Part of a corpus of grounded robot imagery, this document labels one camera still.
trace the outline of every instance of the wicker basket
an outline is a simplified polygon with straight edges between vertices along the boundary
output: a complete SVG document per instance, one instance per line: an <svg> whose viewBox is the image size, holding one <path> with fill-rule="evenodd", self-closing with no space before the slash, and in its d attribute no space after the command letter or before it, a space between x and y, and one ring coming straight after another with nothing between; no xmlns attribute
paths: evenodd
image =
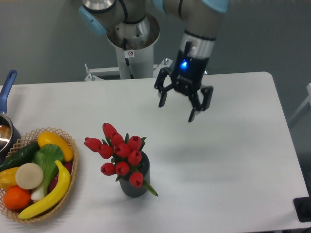
<svg viewBox="0 0 311 233"><path fill-rule="evenodd" d="M21 139L19 139L17 141L17 143L15 143L13 145L13 148L10 149L10 152L8 153L8 156L11 156L14 152L18 151L19 149L21 149L22 147L26 146L27 144L36 141L38 136L44 132L44 131L49 131L49 132L53 132L58 134L59 136L61 136L71 147L72 152L73 152L73 164L72 164L72 173L71 173L71 181L70 181L70 185L68 188L67 193L65 194L65 196L60 200L60 202L58 204L56 204L49 212L45 212L42 215L33 217L31 219L28 220L22 220L18 218L18 214L19 212L14 212L11 211L9 209L7 209L4 204L3 204L3 196L5 194L5 190L4 189L0 189L0 212L5 215L7 218L13 220L14 222L19 222L19 223L34 223L34 222L39 222L42 220L45 220L49 217L51 217L53 214L55 214L57 212L57 210L59 210L59 208L63 205L63 203L66 201L72 186L74 184L75 181L75 177L77 174L77 168L78 168L78 149L77 146L74 142L74 140L72 139L72 137L67 134L66 132L62 131L61 129L55 129L55 128L50 128L48 127L47 129L37 129L35 131L31 131L31 133L27 133L25 136L23 136Z"/></svg>

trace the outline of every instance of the yellow bell pepper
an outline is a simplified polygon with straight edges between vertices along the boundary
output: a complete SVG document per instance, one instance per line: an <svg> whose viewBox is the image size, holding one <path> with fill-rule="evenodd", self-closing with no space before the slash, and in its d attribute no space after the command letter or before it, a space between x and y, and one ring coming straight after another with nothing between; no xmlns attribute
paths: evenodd
<svg viewBox="0 0 311 233"><path fill-rule="evenodd" d="M20 219L30 219L49 210L67 193L70 185L70 173L60 161L56 160L55 163L58 167L58 182L56 187L46 197L24 209L18 215Z"/></svg>
<svg viewBox="0 0 311 233"><path fill-rule="evenodd" d="M43 147L46 144L55 144L59 146L64 154L65 162L70 162L73 159L73 153L67 142L59 135L45 131L38 136L38 144Z"/></svg>
<svg viewBox="0 0 311 233"><path fill-rule="evenodd" d="M0 188L8 190L9 188L17 186L15 174L18 169L19 167L14 167L0 172Z"/></svg>

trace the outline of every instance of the green leaf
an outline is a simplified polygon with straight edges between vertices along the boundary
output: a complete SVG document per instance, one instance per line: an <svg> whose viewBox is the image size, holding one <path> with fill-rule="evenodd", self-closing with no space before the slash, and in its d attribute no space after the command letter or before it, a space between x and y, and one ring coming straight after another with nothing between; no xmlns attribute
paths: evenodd
<svg viewBox="0 0 311 233"><path fill-rule="evenodd" d="M146 144L146 142L143 142L143 143L141 144L141 147L139 148L139 151L141 151L141 150L144 148L145 144Z"/></svg>
<svg viewBox="0 0 311 233"><path fill-rule="evenodd" d="M155 195L157 197L159 196L158 193L154 190L154 188L152 188L152 186L145 179L144 179L144 184L143 185L153 195Z"/></svg>
<svg viewBox="0 0 311 233"><path fill-rule="evenodd" d="M123 178L123 176L117 176L116 182L118 182L118 181L121 180L122 178Z"/></svg>
<svg viewBox="0 0 311 233"><path fill-rule="evenodd" d="M128 135L128 133L126 133L125 140L124 140L124 142L125 142L126 144L128 143L128 138L129 138L129 135Z"/></svg>
<svg viewBox="0 0 311 233"><path fill-rule="evenodd" d="M64 162L63 151L57 145L46 144L35 153L33 163L39 165L43 170L43 181L35 189L35 196L45 197L48 194L49 185L58 174L58 167L55 160L59 160L61 163Z"/></svg>
<svg viewBox="0 0 311 233"><path fill-rule="evenodd" d="M107 140L107 142L108 142L108 145L111 146L111 147L113 147L113 145L112 145L111 140L109 139L109 137L106 136L106 140Z"/></svg>

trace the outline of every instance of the artificial tulip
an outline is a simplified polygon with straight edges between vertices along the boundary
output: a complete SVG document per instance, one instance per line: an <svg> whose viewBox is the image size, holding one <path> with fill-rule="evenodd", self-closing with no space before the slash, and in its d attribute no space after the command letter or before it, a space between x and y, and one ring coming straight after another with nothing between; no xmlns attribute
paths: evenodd
<svg viewBox="0 0 311 233"><path fill-rule="evenodd" d="M111 143L114 147L118 146L121 143L124 143L124 139L119 133L113 133L111 137Z"/></svg>
<svg viewBox="0 0 311 233"><path fill-rule="evenodd" d="M130 152L131 149L126 143L121 143L115 147L115 153L121 158L126 158Z"/></svg>
<svg viewBox="0 0 311 233"><path fill-rule="evenodd" d="M106 176L112 176L116 173L116 169L113 163L105 163L101 167L101 172Z"/></svg>
<svg viewBox="0 0 311 233"><path fill-rule="evenodd" d="M103 124L103 132L104 132L106 137L111 139L112 138L112 134L117 133L117 130L111 124L104 123Z"/></svg>
<svg viewBox="0 0 311 233"><path fill-rule="evenodd" d="M119 176L125 176L130 171L130 166L126 162L118 162L116 165L116 173Z"/></svg>
<svg viewBox="0 0 311 233"><path fill-rule="evenodd" d="M144 183L144 176L140 172L134 172L130 176L130 183L132 186L139 188L143 185Z"/></svg>
<svg viewBox="0 0 311 233"><path fill-rule="evenodd" d="M128 155L127 160L131 165L136 166L141 162L141 158L141 153L138 150L134 150Z"/></svg>
<svg viewBox="0 0 311 233"><path fill-rule="evenodd" d="M131 150L139 150L141 147L141 138L138 136L132 136L128 140L128 145Z"/></svg>
<svg viewBox="0 0 311 233"><path fill-rule="evenodd" d="M104 158L109 159L113 155L113 148L106 144L97 147L97 152Z"/></svg>
<svg viewBox="0 0 311 233"><path fill-rule="evenodd" d="M101 140L97 138L86 137L84 145L86 145L91 151L97 152L97 148L101 145Z"/></svg>

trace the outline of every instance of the cooking pot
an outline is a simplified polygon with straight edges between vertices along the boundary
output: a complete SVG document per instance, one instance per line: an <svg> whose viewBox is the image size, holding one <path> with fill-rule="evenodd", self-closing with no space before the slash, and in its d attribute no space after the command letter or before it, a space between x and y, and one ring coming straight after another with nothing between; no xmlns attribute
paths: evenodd
<svg viewBox="0 0 311 233"><path fill-rule="evenodd" d="M17 72L11 70L0 92L0 164L3 163L13 144L20 139L18 130L6 115L6 103Z"/></svg>

